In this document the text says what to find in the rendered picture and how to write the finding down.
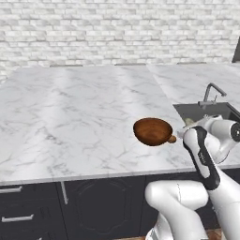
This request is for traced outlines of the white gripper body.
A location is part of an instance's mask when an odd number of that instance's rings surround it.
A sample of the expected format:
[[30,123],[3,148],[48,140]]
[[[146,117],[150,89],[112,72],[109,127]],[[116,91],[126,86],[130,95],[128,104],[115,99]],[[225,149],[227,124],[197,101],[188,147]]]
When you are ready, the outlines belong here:
[[182,139],[186,133],[186,131],[188,130],[188,127],[182,127],[182,128],[179,128],[177,130],[177,136]]

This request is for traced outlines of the brown wooden bowl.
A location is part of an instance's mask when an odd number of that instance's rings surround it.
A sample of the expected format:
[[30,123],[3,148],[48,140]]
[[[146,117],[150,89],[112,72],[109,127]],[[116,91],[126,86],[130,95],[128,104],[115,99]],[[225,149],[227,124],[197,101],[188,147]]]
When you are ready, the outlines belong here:
[[158,146],[167,143],[173,135],[172,126],[159,118],[142,118],[133,125],[136,138],[143,144]]

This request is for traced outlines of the dark sink basin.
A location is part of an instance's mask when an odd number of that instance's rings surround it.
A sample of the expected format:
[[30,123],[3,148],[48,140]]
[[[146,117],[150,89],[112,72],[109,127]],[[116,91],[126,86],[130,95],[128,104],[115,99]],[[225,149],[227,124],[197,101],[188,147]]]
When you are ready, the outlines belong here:
[[173,106],[183,121],[191,119],[193,122],[196,122],[202,119],[205,115],[220,114],[223,119],[233,120],[240,123],[240,112],[228,102],[219,102],[215,105],[208,105],[205,109],[201,108],[197,103],[174,104]]

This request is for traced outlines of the dark appliance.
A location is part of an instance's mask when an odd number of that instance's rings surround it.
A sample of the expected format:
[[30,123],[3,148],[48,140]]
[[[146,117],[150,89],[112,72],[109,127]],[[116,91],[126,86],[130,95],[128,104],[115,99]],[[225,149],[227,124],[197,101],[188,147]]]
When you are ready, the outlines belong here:
[[235,51],[234,51],[234,55],[232,58],[232,63],[237,63],[240,62],[240,37],[238,39]]

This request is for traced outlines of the dark drawer front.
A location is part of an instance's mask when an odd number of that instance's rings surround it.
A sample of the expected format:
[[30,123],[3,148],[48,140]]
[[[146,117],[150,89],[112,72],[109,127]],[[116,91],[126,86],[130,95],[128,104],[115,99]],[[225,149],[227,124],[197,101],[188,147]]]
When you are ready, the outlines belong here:
[[[1,218],[30,216],[28,221],[1,222]],[[52,204],[4,204],[0,208],[0,240],[68,240],[61,211]]]
[[40,200],[45,200],[50,203],[58,203],[58,194],[55,183],[0,186],[0,188],[17,188],[19,186],[22,186],[21,192],[0,194],[0,204],[24,201],[35,203]]

